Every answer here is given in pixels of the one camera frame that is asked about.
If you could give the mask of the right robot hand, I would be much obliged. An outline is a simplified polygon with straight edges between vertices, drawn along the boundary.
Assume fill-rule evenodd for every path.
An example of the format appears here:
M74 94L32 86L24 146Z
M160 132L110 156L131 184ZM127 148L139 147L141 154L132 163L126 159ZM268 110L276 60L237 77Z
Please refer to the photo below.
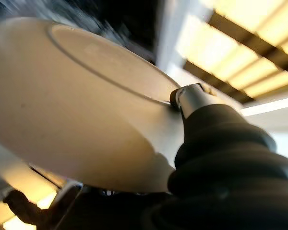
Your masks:
M199 83L173 91L184 142L168 193L80 194L60 230L288 230L288 158Z

